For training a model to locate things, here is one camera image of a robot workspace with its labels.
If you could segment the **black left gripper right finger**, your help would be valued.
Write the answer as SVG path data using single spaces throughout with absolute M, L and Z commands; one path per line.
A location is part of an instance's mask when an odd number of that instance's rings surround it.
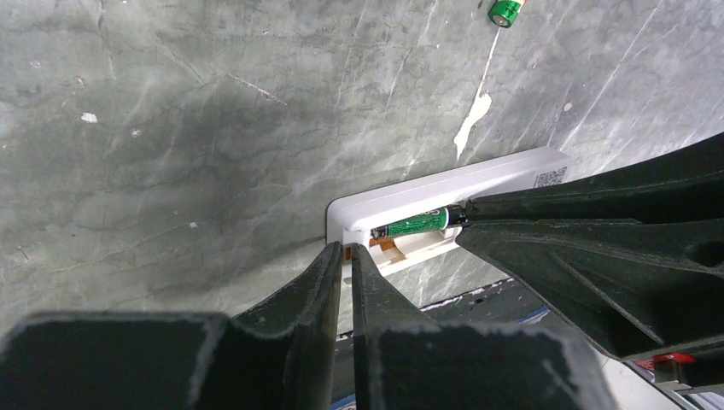
M 351 248 L 360 409 L 614 409 L 594 352 L 536 325 L 437 321 Z

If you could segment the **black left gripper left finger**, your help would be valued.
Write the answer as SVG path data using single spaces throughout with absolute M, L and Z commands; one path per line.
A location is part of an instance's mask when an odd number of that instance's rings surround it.
M 1 341 L 4 409 L 326 409 L 342 246 L 235 317 L 43 312 Z

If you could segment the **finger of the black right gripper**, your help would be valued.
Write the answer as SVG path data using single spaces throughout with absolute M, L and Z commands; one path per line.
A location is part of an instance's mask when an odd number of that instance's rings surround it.
M 723 222 L 476 222 L 457 244 L 618 359 L 723 344 Z
M 637 220 L 668 224 L 723 216 L 723 136 L 565 184 L 483 196 L 477 220 Z

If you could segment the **dark green AAA battery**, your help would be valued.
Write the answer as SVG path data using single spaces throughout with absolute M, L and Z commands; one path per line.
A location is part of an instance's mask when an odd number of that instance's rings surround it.
M 444 231 L 468 222 L 464 207 L 454 204 L 371 229 L 374 239 L 403 237 L 429 231 Z

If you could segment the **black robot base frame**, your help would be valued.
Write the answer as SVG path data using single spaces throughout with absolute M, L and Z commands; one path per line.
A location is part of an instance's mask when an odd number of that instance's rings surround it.
M 421 307 L 420 311 L 437 321 L 538 323 L 550 310 L 515 279 L 508 278 Z M 353 333 L 336 338 L 331 394 L 332 409 L 353 408 Z

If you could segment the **gold green AAA battery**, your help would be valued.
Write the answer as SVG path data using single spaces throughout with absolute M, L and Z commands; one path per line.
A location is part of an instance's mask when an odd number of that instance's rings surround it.
M 525 3 L 526 0 L 495 0 L 488 11 L 488 19 L 495 26 L 510 28 Z

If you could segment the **white remote control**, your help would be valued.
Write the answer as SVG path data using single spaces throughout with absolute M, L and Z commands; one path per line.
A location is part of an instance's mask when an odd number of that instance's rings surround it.
M 353 243 L 364 245 L 388 276 L 456 249 L 462 231 L 450 225 L 398 237 L 389 247 L 376 243 L 372 229 L 477 197 L 558 185 L 573 165 L 569 155 L 541 147 L 335 199 L 326 212 L 326 239 L 344 247 L 343 282 L 351 283 Z

